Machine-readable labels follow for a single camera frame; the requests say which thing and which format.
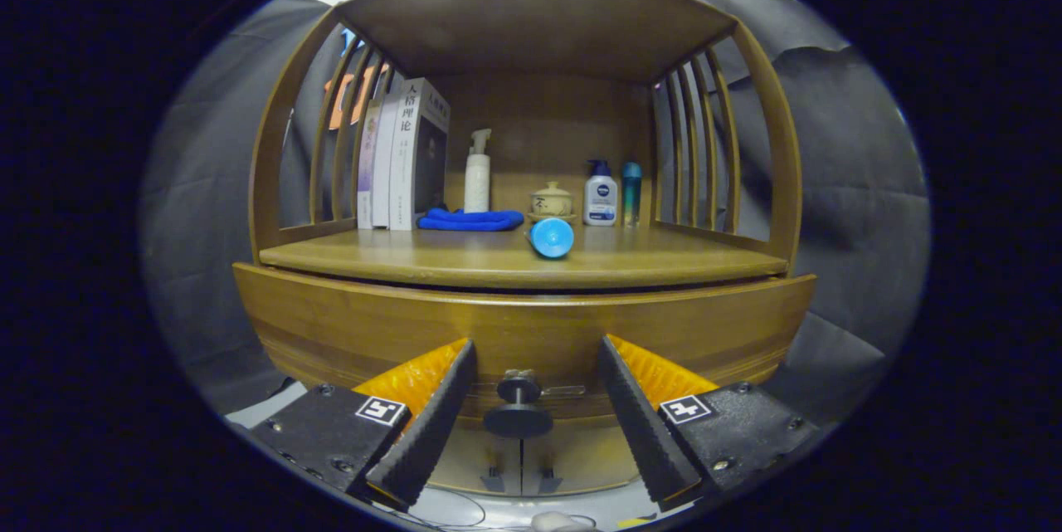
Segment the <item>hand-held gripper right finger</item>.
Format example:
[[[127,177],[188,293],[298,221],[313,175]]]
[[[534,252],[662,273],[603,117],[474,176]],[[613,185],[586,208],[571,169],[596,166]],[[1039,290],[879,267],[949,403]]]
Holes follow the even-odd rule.
[[[721,385],[615,334],[598,372],[645,490],[662,510],[757,486],[820,428],[751,382]]]

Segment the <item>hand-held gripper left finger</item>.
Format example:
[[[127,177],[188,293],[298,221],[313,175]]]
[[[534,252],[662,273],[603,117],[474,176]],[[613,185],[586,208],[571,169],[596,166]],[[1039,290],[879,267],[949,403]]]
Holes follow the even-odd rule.
[[[251,437],[327,486],[407,512],[435,470],[476,368],[472,340],[457,339],[356,388],[309,388]]]

